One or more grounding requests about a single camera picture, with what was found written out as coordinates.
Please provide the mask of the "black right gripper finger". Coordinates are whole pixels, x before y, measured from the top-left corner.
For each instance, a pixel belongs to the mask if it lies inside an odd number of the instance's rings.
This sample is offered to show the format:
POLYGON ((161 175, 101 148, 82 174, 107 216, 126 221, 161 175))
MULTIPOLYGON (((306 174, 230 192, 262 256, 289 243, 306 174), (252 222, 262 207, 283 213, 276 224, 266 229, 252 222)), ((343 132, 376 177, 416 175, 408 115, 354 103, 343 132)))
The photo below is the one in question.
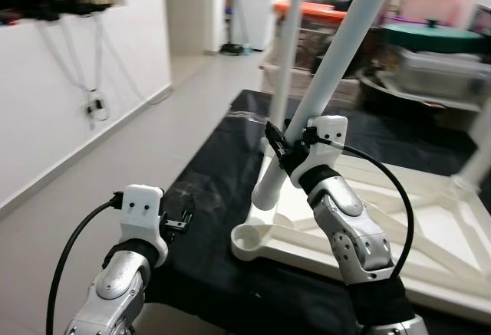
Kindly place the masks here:
POLYGON ((285 139, 283 132, 273 123, 265 125, 265 138, 276 159, 281 159, 285 154, 291 153, 290 143, 285 139))

